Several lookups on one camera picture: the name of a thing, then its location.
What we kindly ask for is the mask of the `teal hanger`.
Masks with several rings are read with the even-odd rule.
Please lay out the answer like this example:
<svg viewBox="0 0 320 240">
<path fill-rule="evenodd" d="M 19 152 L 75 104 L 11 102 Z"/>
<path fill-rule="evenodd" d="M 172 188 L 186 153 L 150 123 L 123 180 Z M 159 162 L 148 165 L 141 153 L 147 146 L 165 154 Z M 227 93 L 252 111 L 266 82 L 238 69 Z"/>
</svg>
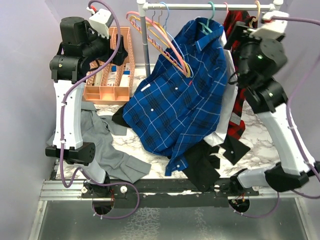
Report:
<svg viewBox="0 0 320 240">
<path fill-rule="evenodd" d="M 208 4 L 210 4 L 211 8 L 212 8 L 211 17 L 207 19 L 206 23 L 203 23 L 203 22 L 199 23 L 201 25 L 201 32 L 205 35 L 212 33 L 212 30 L 210 29 L 210 21 L 214 18 L 215 12 L 216 12 L 216 8 L 215 8 L 214 3 L 212 1 L 209 1 Z"/>
</svg>

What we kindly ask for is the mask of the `blue plaid shirt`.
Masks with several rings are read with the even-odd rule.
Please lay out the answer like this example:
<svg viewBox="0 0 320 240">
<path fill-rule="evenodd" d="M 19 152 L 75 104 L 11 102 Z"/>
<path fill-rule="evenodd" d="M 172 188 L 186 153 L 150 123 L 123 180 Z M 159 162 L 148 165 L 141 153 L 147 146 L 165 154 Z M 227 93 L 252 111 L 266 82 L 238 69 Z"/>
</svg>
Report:
<svg viewBox="0 0 320 240">
<path fill-rule="evenodd" d="M 192 117 L 199 118 L 204 137 L 214 132 L 220 120 L 222 99 L 227 86 L 227 60 L 219 42 L 224 27 L 211 20 L 212 33 L 201 32 L 200 23 L 207 23 L 204 17 L 190 20 L 176 35 L 186 62 L 193 71 L 192 77 L 184 76 L 164 56 L 160 55 L 149 77 L 137 87 L 125 107 L 187 108 Z"/>
</svg>

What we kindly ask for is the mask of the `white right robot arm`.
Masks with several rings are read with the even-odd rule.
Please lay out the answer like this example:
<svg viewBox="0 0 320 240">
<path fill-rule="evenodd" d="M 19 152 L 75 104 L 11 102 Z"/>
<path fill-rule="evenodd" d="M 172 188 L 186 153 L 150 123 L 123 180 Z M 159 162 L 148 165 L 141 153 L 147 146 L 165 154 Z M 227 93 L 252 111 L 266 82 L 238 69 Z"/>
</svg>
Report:
<svg viewBox="0 0 320 240">
<path fill-rule="evenodd" d="M 152 73 L 112 116 L 116 124 L 137 134 L 146 151 L 168 158 L 166 176 L 182 171 L 200 192 L 208 191 L 220 178 L 217 146 L 225 149 L 232 163 L 249 151 L 239 141 L 240 130 L 228 132 L 239 117 L 239 96 L 246 97 L 265 124 L 280 161 L 232 176 L 229 189 L 234 195 L 253 186 L 292 191 L 320 170 L 294 129 L 290 100 L 273 78 L 287 62 L 281 42 L 271 36 L 244 34 L 246 29 L 238 22 L 226 35 L 214 20 L 190 20 L 174 42 L 191 75 L 185 76 L 160 55 Z"/>
</svg>

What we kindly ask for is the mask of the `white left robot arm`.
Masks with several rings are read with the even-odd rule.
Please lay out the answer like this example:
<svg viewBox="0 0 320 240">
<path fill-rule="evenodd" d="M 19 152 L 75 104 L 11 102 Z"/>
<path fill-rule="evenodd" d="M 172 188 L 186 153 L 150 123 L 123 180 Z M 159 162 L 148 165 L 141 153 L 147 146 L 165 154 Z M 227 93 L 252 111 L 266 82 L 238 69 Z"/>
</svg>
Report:
<svg viewBox="0 0 320 240">
<path fill-rule="evenodd" d="M 111 48 L 109 27 L 113 16 L 93 14 L 89 20 L 65 17 L 60 22 L 62 42 L 49 63 L 56 96 L 56 127 L 52 145 L 45 149 L 48 157 L 77 166 L 93 185 L 97 196 L 106 197 L 111 186 L 107 172 L 95 160 L 96 146 L 84 142 L 81 134 L 81 106 L 85 81 L 109 63 L 121 65 L 128 52 L 118 35 Z"/>
</svg>

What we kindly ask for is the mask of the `pink hanger under white shirt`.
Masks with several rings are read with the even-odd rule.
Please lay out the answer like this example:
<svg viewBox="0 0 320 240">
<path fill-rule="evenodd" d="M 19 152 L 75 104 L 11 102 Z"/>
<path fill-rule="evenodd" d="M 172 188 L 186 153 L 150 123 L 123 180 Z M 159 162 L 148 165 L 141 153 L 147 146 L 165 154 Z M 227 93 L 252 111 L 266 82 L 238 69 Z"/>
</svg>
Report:
<svg viewBox="0 0 320 240">
<path fill-rule="evenodd" d="M 226 14 L 228 14 L 229 13 L 229 5 L 227 2 L 224 2 L 223 4 L 225 5 Z"/>
</svg>

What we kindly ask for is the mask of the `light blue hanger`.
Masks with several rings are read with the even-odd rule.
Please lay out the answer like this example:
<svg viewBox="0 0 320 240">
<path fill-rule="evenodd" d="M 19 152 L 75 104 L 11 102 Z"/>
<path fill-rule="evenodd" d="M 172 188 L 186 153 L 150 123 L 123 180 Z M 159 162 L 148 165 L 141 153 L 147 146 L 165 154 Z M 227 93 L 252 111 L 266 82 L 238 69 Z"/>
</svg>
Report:
<svg viewBox="0 0 320 240">
<path fill-rule="evenodd" d="M 167 31 L 167 23 L 168 23 L 168 19 L 169 19 L 169 17 L 170 17 L 169 7 L 168 7 L 168 5 L 167 5 L 165 2 L 163 2 L 163 1 L 161 1 L 160 4 L 164 5 L 165 8 L 167 9 L 167 17 L 165 18 L 165 22 L 164 22 L 163 28 L 164 28 L 164 30 L 166 31 L 166 33 L 170 36 L 170 38 L 172 39 L 172 41 L 174 42 L 174 45 L 177 47 L 178 52 L 180 53 L 180 55 L 182 56 L 182 59 L 184 60 L 184 59 L 185 59 L 185 56 L 183 55 L 183 52 L 182 52 L 180 46 L 178 45 L 178 43 L 176 42 L 176 40 L 174 39 L 174 37 Z"/>
</svg>

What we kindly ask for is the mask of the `grey shirt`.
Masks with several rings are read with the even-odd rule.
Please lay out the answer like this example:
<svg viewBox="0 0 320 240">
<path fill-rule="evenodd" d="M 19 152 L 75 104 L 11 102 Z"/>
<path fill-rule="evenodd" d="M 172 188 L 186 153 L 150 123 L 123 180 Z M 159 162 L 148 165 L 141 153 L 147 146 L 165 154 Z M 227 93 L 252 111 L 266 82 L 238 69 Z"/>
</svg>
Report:
<svg viewBox="0 0 320 240">
<path fill-rule="evenodd" d="M 112 146 L 112 135 L 126 136 L 127 128 L 113 122 L 110 115 L 99 116 L 92 102 L 81 103 L 80 128 L 83 141 L 95 144 L 94 159 L 111 177 L 133 184 L 149 174 L 151 164 Z"/>
</svg>

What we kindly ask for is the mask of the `red black plaid shirt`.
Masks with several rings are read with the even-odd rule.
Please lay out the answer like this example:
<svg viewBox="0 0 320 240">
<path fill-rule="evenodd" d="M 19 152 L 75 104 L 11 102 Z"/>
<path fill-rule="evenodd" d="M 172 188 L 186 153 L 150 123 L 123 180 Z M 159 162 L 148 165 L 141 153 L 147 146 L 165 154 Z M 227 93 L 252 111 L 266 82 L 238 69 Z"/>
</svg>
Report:
<svg viewBox="0 0 320 240">
<path fill-rule="evenodd" d="M 226 39 L 228 39 L 231 35 L 233 28 L 236 25 L 236 22 L 243 22 L 248 27 L 250 26 L 250 24 L 252 24 L 253 28 L 257 28 L 258 23 L 252 22 L 253 18 L 254 16 L 250 16 L 248 11 L 246 10 L 230 10 L 227 13 L 223 23 Z M 238 88 L 237 96 L 235 98 L 234 107 L 227 129 L 227 135 L 237 140 L 241 138 L 246 129 L 245 122 L 242 120 L 243 104 L 246 99 L 244 93 L 245 89 Z"/>
</svg>

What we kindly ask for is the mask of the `white shirt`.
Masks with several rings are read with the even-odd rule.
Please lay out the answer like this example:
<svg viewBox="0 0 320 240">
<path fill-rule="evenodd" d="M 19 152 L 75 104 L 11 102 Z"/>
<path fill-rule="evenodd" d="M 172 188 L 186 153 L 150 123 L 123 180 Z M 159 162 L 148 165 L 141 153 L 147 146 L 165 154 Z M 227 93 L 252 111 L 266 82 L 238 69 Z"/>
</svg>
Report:
<svg viewBox="0 0 320 240">
<path fill-rule="evenodd" d="M 225 31 L 223 31 L 222 36 L 219 38 L 219 42 L 222 47 L 224 47 L 227 43 Z M 235 84 L 231 85 L 228 83 L 228 80 L 231 77 L 231 75 L 236 72 L 232 59 L 232 54 L 230 50 L 226 49 L 223 49 L 223 53 L 226 58 L 227 85 L 222 96 L 220 118 L 215 131 L 213 131 L 210 135 L 207 135 L 203 139 L 211 147 L 215 147 L 224 143 L 225 138 L 227 136 L 229 121 L 232 116 L 232 111 L 235 105 L 236 96 L 238 94 L 238 87 Z"/>
</svg>

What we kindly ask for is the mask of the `clear packaged label box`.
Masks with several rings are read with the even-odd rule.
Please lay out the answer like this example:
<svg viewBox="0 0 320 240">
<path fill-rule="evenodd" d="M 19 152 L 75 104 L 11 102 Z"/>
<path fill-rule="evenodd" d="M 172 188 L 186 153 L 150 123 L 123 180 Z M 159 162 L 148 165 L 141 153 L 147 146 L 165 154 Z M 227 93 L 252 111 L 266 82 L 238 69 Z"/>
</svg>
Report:
<svg viewBox="0 0 320 240">
<path fill-rule="evenodd" d="M 118 66 L 116 65 L 112 65 L 110 67 L 108 76 L 107 76 L 107 82 L 106 85 L 108 87 L 113 87 L 116 83 L 116 79 L 117 79 L 117 75 L 118 75 Z"/>
</svg>

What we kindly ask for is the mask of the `white blue glue box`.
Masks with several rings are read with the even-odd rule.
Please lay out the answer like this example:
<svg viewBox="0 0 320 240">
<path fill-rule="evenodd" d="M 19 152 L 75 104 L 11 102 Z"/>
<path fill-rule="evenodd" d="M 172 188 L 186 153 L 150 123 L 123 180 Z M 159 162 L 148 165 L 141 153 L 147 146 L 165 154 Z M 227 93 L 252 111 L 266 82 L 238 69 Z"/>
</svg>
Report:
<svg viewBox="0 0 320 240">
<path fill-rule="evenodd" d="M 130 85 L 130 79 L 131 79 L 130 75 L 131 75 L 131 68 L 130 68 L 130 63 L 128 62 L 125 64 L 124 71 L 121 76 L 121 80 L 119 83 L 120 87 L 128 87 Z"/>
</svg>

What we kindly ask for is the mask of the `peach plastic file organizer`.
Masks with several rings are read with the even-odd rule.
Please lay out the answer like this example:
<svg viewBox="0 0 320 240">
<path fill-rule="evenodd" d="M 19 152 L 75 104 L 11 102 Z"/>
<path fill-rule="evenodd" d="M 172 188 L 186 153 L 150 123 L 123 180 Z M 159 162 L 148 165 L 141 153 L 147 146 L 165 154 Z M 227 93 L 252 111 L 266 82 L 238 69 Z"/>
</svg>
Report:
<svg viewBox="0 0 320 240">
<path fill-rule="evenodd" d="M 121 27 L 120 34 L 128 56 L 122 65 L 110 63 L 86 81 L 83 93 L 85 101 L 97 105 L 124 105 L 129 101 L 136 67 L 131 29 Z"/>
</svg>

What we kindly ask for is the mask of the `metal clothes rack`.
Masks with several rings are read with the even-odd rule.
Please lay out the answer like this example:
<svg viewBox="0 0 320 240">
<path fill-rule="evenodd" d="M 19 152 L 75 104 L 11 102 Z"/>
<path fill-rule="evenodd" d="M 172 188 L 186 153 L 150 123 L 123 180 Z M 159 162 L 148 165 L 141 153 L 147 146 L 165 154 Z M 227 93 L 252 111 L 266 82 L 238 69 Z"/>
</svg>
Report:
<svg viewBox="0 0 320 240">
<path fill-rule="evenodd" d="M 144 54 L 144 65 L 146 76 L 148 77 L 151 74 L 151 64 L 149 57 L 149 46 L 148 46 L 148 37 L 147 37 L 147 10 L 167 10 L 163 4 L 160 3 L 149 3 L 146 0 L 137 0 L 138 6 L 138 16 L 140 17 L 140 27 L 141 27 L 141 36 L 142 36 L 142 45 L 143 45 L 143 54 Z M 273 11 L 280 10 L 281 6 L 284 4 L 283 0 L 273 0 L 270 4 L 262 4 L 258 7 L 257 4 L 228 4 L 229 10 L 245 10 L 245 11 L 258 11 L 260 9 L 263 11 Z M 167 3 L 169 10 L 208 10 L 212 11 L 210 4 L 206 3 Z M 214 3 L 216 11 L 226 11 L 226 6 L 221 4 Z"/>
</svg>

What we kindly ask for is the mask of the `black garment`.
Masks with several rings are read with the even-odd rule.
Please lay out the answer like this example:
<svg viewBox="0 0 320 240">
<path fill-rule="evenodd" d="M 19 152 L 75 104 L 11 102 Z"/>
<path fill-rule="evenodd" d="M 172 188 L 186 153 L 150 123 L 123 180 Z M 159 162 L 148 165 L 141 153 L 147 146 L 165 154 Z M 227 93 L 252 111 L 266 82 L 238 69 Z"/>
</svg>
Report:
<svg viewBox="0 0 320 240">
<path fill-rule="evenodd" d="M 220 159 L 215 155 L 219 148 L 225 149 L 224 157 L 236 164 L 250 148 L 228 134 L 222 144 L 210 146 L 201 136 L 197 126 L 199 117 L 187 108 L 166 110 L 160 107 L 122 106 L 113 116 L 112 121 L 123 127 L 131 128 L 140 138 L 144 149 L 152 154 L 169 159 L 165 167 L 165 176 L 170 177 L 175 171 L 182 171 L 196 188 L 207 191 L 219 178 L 217 169 Z"/>
</svg>

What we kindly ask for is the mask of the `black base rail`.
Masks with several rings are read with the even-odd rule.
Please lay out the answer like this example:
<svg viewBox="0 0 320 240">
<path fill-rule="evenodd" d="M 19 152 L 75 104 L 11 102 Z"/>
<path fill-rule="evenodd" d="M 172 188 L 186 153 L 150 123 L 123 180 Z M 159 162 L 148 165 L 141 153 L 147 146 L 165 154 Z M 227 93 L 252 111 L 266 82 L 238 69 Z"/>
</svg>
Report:
<svg viewBox="0 0 320 240">
<path fill-rule="evenodd" d="M 241 194 L 246 197 L 258 196 L 252 188 L 236 190 L 228 178 L 219 179 L 207 191 L 200 192 L 188 179 L 141 179 L 134 185 L 139 193 L 137 203 L 136 191 L 126 183 L 111 180 L 110 187 L 94 187 L 83 184 L 81 197 L 92 199 L 95 203 L 110 201 L 118 209 L 140 208 L 187 208 L 229 206 L 228 198 L 237 198 Z"/>
</svg>

